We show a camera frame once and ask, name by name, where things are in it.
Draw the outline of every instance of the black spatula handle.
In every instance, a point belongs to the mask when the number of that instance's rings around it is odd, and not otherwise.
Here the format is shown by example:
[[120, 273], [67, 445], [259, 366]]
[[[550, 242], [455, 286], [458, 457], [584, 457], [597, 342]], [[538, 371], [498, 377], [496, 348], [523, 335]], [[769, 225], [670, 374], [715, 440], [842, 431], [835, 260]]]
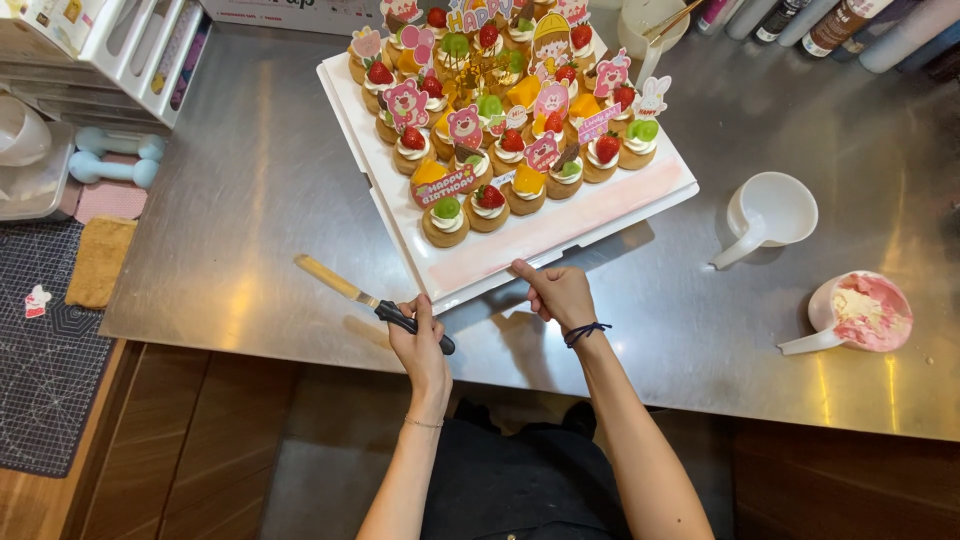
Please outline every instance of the black spatula handle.
[[[417, 320], [405, 317], [403, 313], [400, 312], [400, 308], [389, 300], [381, 300], [380, 305], [377, 306], [373, 312], [376, 313], [376, 316], [379, 317], [381, 321], [394, 323], [410, 333], [417, 333]], [[444, 337], [440, 339], [440, 350], [445, 355], [450, 356], [456, 348], [453, 340], [444, 334]]]

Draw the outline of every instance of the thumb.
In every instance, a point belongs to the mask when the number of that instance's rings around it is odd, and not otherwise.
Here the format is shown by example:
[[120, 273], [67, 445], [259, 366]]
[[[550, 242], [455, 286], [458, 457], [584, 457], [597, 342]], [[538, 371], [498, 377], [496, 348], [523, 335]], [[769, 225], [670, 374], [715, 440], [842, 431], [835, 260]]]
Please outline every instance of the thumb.
[[433, 335], [433, 307], [426, 295], [417, 295], [417, 335]]
[[513, 267], [514, 271], [520, 277], [522, 277], [531, 285], [537, 286], [538, 284], [540, 284], [540, 279], [541, 279], [540, 272], [538, 272], [537, 269], [534, 268], [533, 266], [530, 266], [529, 264], [527, 264], [526, 261], [523, 260], [522, 258], [515, 258], [514, 262], [511, 263], [511, 267]]

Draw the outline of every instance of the white bunny topper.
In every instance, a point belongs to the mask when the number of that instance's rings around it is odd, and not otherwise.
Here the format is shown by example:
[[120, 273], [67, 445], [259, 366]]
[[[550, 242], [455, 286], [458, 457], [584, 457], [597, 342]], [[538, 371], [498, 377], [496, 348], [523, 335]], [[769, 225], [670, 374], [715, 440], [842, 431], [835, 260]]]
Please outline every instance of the white bunny topper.
[[653, 118], [666, 110], [663, 94], [670, 88], [671, 82], [669, 75], [662, 79], [650, 77], [643, 82], [643, 94], [632, 105], [637, 118]]

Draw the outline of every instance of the light blue dumbbell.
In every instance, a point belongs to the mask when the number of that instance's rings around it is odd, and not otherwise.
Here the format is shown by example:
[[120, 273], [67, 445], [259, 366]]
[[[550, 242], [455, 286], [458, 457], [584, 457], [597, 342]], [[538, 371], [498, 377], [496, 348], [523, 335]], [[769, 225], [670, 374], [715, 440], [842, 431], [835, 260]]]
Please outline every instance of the light blue dumbbell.
[[90, 152], [78, 152], [70, 157], [70, 174], [84, 184], [93, 184], [103, 178], [133, 181], [134, 184], [150, 189], [154, 183], [156, 170], [160, 167], [154, 160], [140, 160], [133, 165], [125, 163], [104, 163]]
[[120, 138], [107, 135], [100, 128], [80, 128], [74, 137], [77, 148], [103, 157], [107, 152], [133, 154], [144, 160], [159, 162], [167, 143], [157, 135], [143, 135], [139, 139]]

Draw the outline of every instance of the pink frosting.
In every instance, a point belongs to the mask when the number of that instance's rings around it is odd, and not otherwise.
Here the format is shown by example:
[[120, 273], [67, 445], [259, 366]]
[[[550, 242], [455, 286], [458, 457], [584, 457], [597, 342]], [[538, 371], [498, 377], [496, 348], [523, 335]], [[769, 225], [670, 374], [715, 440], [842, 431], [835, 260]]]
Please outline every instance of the pink frosting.
[[832, 300], [838, 337], [885, 353], [902, 346], [910, 336], [910, 307], [897, 286], [885, 278], [851, 274], [837, 284]]

